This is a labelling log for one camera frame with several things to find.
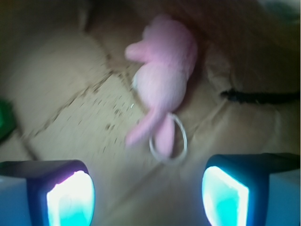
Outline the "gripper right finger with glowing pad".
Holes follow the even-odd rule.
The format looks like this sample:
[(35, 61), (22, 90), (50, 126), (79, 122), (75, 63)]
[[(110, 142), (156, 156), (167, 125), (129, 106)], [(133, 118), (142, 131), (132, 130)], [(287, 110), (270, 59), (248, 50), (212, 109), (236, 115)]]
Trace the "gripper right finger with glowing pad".
[(300, 156), (292, 153), (216, 154), (202, 177), (212, 226), (298, 226)]

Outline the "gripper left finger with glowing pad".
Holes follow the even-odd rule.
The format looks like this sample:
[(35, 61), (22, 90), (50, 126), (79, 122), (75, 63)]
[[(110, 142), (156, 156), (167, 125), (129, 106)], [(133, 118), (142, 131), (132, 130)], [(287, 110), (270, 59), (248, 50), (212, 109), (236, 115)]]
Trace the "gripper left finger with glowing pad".
[(0, 164), (2, 226), (89, 226), (95, 187), (80, 160)]

